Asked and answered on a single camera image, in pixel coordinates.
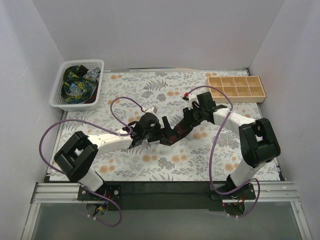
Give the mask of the dark red patterned tie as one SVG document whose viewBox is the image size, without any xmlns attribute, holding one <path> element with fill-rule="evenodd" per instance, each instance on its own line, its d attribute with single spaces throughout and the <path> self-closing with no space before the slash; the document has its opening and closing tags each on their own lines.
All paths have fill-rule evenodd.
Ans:
<svg viewBox="0 0 320 240">
<path fill-rule="evenodd" d="M 183 138 L 185 138 L 191 131 L 193 127 L 187 124 L 187 122 L 183 119 L 181 120 L 171 131 L 168 136 L 164 136 L 159 143 L 166 146 L 171 146 Z"/>
</svg>

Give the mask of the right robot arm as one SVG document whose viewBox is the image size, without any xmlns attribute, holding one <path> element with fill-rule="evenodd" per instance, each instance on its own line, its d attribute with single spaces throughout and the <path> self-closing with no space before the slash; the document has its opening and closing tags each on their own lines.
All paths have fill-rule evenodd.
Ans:
<svg viewBox="0 0 320 240">
<path fill-rule="evenodd" d="M 209 182 L 213 191 L 222 196 L 237 199 L 245 192 L 244 186 L 249 184 L 255 174 L 266 164 L 280 155 L 281 149 L 275 132 L 267 118 L 254 119 L 233 112 L 233 105 L 216 105 L 210 92 L 194 95 L 184 94 L 188 101 L 187 125 L 191 121 L 198 124 L 203 121 L 219 125 L 209 156 Z M 213 183 L 212 161 L 219 135 L 223 128 L 237 134 L 240 140 L 242 160 L 238 167 L 228 175 L 224 188 L 216 188 Z"/>
</svg>

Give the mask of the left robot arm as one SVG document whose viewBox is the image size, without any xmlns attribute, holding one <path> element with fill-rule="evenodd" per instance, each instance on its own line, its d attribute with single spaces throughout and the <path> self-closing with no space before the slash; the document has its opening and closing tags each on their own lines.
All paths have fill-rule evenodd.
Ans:
<svg viewBox="0 0 320 240">
<path fill-rule="evenodd" d="M 86 135 L 77 131 L 55 154 L 54 162 L 71 183 L 81 184 L 95 200 L 101 200 L 107 191 L 104 180 L 92 168 L 94 159 L 108 152 L 132 149 L 145 140 L 172 145 L 177 132 L 166 117 L 162 120 L 163 127 L 153 112 L 146 112 L 140 120 L 126 124 L 115 134 Z"/>
</svg>

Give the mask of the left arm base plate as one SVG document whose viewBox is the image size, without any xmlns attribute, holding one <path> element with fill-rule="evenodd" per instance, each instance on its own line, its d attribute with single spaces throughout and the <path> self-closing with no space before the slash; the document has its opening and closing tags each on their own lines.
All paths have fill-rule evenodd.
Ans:
<svg viewBox="0 0 320 240">
<path fill-rule="evenodd" d="M 103 184 L 98 190 L 95 191 L 96 194 L 107 197 L 115 202 L 121 199 L 122 186 L 119 184 Z M 78 201 L 102 201 L 102 197 L 90 193 L 85 187 L 80 186 L 77 195 Z"/>
</svg>

